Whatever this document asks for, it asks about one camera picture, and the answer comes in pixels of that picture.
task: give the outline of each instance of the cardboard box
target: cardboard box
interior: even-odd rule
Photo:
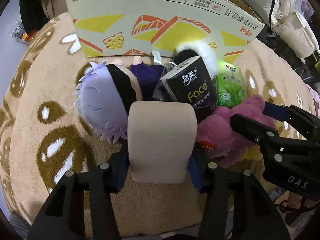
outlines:
[[[203,40],[232,63],[264,24],[239,0],[67,0],[88,57],[172,57],[182,42]]]

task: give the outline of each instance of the pink plush toy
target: pink plush toy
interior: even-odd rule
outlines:
[[[262,113],[264,107],[265,101],[259,95],[251,96],[232,109],[219,106],[198,125],[196,142],[207,152],[209,158],[216,158],[215,162],[221,167],[234,165],[242,157],[244,150],[255,144],[232,130],[230,117],[242,114],[275,128],[273,119]]]

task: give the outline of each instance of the white fluffy plush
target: white fluffy plush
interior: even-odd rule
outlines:
[[[218,74],[217,57],[214,50],[204,41],[192,41],[180,44],[176,51],[179,53],[187,49],[195,51],[203,59],[211,79],[214,79]]]

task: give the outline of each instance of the black tissue pack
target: black tissue pack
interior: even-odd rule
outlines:
[[[193,106],[200,123],[218,107],[217,93],[200,56],[191,57],[161,77],[174,102]]]

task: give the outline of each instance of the green tissue pack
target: green tissue pack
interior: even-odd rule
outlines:
[[[232,108],[244,101],[241,69],[223,60],[218,60],[216,86],[220,106]]]

